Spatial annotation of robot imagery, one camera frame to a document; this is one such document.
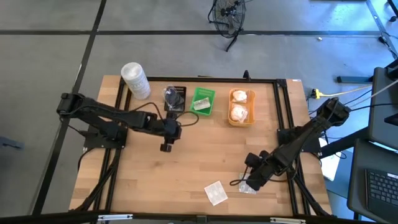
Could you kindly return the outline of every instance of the stacked cups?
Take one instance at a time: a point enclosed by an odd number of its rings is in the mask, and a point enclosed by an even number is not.
[[[125,64],[121,75],[136,99],[143,100],[150,95],[149,82],[140,64],[136,62]]]

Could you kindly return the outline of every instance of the fan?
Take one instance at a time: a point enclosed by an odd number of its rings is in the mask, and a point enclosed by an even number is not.
[[[217,31],[225,38],[233,38],[225,51],[236,42],[239,33],[243,30],[246,5],[244,0],[214,0],[207,19],[214,23]]]

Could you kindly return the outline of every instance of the keyboard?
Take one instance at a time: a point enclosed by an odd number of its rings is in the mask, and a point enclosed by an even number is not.
[[[398,213],[398,174],[366,169],[366,205],[375,215],[389,220]]]

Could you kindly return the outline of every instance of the clear plastic bag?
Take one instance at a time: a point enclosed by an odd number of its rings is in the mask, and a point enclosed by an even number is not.
[[[185,103],[183,97],[172,85],[169,85],[164,89],[164,100],[170,111],[178,110]]]
[[[250,175],[246,174],[244,179],[246,180]],[[239,174],[239,179],[241,180],[243,177],[243,173]],[[256,191],[253,190],[250,186],[246,184],[246,181],[242,181],[239,183],[239,192],[246,193],[246,194],[256,194]]]
[[[243,90],[236,90],[232,93],[233,103],[247,103],[248,102],[248,93]]]
[[[233,121],[243,123],[243,121],[248,118],[248,113],[249,111],[245,106],[233,103],[230,117]]]

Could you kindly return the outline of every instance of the white cable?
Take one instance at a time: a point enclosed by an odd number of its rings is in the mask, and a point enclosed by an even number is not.
[[[390,85],[388,85],[388,86],[382,88],[381,90],[379,90],[377,93],[375,93],[375,94],[369,96],[368,98],[366,98],[366,99],[364,99],[364,100],[362,100],[362,101],[360,101],[360,102],[358,102],[358,103],[356,103],[356,104],[354,104],[354,105],[352,105],[352,106],[350,106],[350,107],[353,107],[353,106],[355,106],[355,105],[358,105],[358,104],[360,104],[360,103],[362,103],[362,102],[364,102],[364,101],[366,101],[366,100],[368,100],[368,99],[370,99],[370,98],[376,96],[377,94],[379,94],[379,93],[381,93],[382,91],[384,91],[384,90],[390,88],[393,84],[395,84],[395,83],[397,83],[397,82],[398,82],[398,80],[394,81],[394,82],[391,83]]]

